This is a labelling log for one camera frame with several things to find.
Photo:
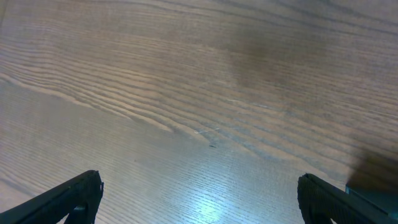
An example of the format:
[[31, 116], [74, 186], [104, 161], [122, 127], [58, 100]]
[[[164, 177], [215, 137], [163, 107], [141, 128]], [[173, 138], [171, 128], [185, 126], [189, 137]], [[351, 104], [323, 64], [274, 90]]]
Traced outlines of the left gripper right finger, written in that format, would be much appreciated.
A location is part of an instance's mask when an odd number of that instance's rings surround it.
[[313, 174], [298, 178], [297, 198], [305, 224], [397, 224], [397, 220]]

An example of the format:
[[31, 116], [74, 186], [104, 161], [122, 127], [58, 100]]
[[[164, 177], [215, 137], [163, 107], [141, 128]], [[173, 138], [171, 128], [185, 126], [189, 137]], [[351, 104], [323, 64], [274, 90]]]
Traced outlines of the dark green box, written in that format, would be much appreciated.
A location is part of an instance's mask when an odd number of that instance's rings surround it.
[[389, 218], [397, 220], [397, 194], [382, 190], [366, 190], [346, 184], [345, 192], [379, 210]]

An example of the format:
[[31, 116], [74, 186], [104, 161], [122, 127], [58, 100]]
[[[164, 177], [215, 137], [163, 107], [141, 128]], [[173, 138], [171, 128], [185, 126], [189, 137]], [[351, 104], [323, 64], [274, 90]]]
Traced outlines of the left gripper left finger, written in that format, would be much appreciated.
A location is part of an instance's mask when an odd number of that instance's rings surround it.
[[1, 223], [94, 224], [104, 192], [97, 170], [88, 170], [1, 213]]

